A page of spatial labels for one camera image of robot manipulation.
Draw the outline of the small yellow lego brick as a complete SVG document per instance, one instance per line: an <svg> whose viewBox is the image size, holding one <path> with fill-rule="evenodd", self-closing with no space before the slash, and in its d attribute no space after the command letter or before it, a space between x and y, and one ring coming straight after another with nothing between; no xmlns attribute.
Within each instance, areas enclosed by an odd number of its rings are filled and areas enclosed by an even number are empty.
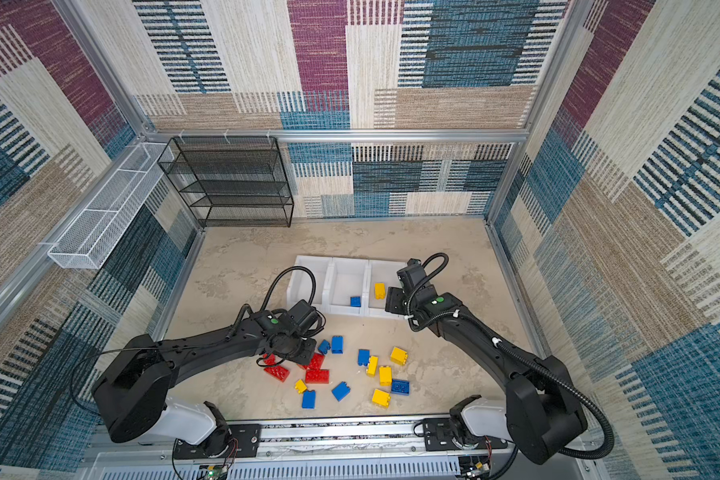
<svg viewBox="0 0 720 480"><path fill-rule="evenodd" d="M307 390L307 386L306 386L306 384L304 383L303 380L298 380L298 381L295 383L294 388L296 389L296 391L297 391L299 394L303 394L303 393Z"/></svg>

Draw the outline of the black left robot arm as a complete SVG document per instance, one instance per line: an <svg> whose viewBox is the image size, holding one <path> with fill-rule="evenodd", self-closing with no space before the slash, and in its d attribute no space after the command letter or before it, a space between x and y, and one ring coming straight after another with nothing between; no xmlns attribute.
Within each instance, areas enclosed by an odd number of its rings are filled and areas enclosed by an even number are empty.
<svg viewBox="0 0 720 480"><path fill-rule="evenodd" d="M216 456L228 440L227 423L209 403L170 396L176 385L222 364L275 356L308 365L322 313L305 300L288 310L241 308L234 323L203 334L156 342L148 334L130 340L94 383L91 393L114 443L146 434L203 446Z"/></svg>

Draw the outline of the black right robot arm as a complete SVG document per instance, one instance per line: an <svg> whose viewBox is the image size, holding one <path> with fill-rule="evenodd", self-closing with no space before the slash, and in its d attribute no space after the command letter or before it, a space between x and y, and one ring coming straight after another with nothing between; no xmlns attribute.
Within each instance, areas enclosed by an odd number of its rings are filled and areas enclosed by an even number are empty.
<svg viewBox="0 0 720 480"><path fill-rule="evenodd" d="M598 453L569 447L588 429L585 396L557 358L541 359L507 341L449 293L410 306L403 289L390 287L385 311L406 316L414 331L432 330L489 373L505 394L509 439L529 460L541 465L555 454L592 459Z"/></svg>

